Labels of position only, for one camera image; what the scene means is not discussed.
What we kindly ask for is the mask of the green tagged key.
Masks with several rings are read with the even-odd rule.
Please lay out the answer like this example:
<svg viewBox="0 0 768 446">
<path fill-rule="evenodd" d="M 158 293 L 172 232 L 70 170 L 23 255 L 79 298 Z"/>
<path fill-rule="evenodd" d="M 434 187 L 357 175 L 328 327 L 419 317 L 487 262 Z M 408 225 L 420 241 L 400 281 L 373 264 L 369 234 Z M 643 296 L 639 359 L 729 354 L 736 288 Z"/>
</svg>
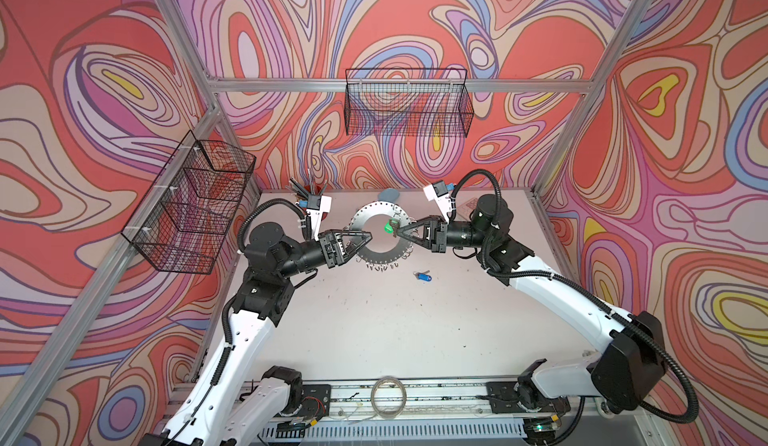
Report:
<svg viewBox="0 0 768 446">
<path fill-rule="evenodd" d="M 397 229 L 398 229 L 398 226 L 397 226 L 396 224 L 394 224 L 394 223 L 391 223 L 391 222 L 387 222 L 387 223 L 384 225 L 384 231 L 385 231 L 387 234 L 390 234 L 390 235 L 395 235 L 395 234 L 396 234 L 396 231 L 397 231 Z"/>
</svg>

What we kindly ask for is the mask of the light blue spatula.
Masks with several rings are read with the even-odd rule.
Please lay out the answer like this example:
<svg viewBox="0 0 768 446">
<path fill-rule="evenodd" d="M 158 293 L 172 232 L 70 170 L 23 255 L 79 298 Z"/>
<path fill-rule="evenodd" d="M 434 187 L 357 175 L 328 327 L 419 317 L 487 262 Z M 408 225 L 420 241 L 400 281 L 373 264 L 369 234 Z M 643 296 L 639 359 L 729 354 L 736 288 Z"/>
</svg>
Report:
<svg viewBox="0 0 768 446">
<path fill-rule="evenodd" d="M 386 188 L 378 194 L 378 200 L 389 203 L 397 203 L 400 191 L 394 188 Z"/>
</svg>

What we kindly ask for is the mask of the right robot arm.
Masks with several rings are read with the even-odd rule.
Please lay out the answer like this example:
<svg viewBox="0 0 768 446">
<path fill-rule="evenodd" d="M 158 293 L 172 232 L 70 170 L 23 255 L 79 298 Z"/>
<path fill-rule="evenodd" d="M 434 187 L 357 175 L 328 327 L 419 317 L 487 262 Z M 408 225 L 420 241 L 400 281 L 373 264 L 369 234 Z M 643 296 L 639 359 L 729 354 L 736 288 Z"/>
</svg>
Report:
<svg viewBox="0 0 768 446">
<path fill-rule="evenodd" d="M 660 322 L 642 312 L 612 306 L 557 273 L 509 233 L 513 213 L 496 194 L 481 196 L 467 221 L 454 212 L 418 221 L 395 220 L 402 240 L 433 253 L 470 248 L 483 272 L 538 301 L 565 321 L 592 347 L 580 359 L 543 359 L 526 373 L 522 397 L 601 397 L 618 414 L 646 407 L 646 398 L 666 374 L 670 361 Z"/>
</svg>

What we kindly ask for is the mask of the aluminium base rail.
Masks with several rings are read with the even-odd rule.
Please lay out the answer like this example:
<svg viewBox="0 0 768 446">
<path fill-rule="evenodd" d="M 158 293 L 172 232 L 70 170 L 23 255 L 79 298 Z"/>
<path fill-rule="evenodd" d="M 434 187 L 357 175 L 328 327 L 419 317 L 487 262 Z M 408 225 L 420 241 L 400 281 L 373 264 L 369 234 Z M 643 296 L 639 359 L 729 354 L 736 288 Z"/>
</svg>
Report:
<svg viewBox="0 0 768 446">
<path fill-rule="evenodd" d="M 257 380 L 245 382 L 242 404 Z M 642 412 L 613 417 L 590 398 L 547 400 L 532 409 L 516 399 L 513 377 L 307 380 L 302 407 L 274 417 L 254 445 L 394 445 L 398 442 L 548 445 L 666 445 Z"/>
</svg>

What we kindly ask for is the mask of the blue tagged key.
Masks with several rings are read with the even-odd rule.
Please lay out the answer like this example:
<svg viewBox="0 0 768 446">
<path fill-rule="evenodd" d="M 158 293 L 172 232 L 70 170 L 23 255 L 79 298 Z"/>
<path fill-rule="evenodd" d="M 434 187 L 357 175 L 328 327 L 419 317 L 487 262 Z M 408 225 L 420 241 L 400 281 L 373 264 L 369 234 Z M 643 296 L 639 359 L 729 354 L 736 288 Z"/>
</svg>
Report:
<svg viewBox="0 0 768 446">
<path fill-rule="evenodd" d="M 432 281 L 432 276 L 428 272 L 416 272 L 414 276 L 419 281 L 423 281 L 423 282 Z"/>
</svg>

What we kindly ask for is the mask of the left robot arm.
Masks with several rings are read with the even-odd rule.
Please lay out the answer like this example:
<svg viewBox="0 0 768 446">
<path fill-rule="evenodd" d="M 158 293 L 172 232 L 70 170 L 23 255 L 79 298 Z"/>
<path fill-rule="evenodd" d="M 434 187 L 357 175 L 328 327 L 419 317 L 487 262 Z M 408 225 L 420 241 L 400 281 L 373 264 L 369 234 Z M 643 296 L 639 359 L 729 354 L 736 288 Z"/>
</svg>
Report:
<svg viewBox="0 0 768 446">
<path fill-rule="evenodd" d="M 236 401 L 251 364 L 275 332 L 296 290 L 292 277 L 312 279 L 319 268 L 350 262 L 373 236 L 331 229 L 297 242 L 275 222 L 256 226 L 244 247 L 247 268 L 237 293 L 221 311 L 223 337 L 214 359 L 159 434 L 143 445 L 249 445 L 281 413 L 302 407 L 302 375 L 271 367 L 242 404 Z"/>
</svg>

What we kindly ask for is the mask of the aluminium frame post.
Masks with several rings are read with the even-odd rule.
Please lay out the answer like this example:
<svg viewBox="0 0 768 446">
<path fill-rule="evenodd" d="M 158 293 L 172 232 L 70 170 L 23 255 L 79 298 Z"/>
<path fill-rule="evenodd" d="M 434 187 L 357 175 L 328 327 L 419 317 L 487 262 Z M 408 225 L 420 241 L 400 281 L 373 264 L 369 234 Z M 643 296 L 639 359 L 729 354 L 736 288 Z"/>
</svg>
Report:
<svg viewBox="0 0 768 446">
<path fill-rule="evenodd" d="M 245 149 L 228 116 L 219 95 L 213 90 L 213 80 L 201 59 L 190 32 L 182 17 L 177 0 L 154 0 L 169 29 L 169 37 L 178 51 L 179 58 L 186 66 L 197 88 L 206 111 L 193 129 L 197 139 L 213 139 L 217 133 L 220 139 L 240 149 Z"/>
</svg>

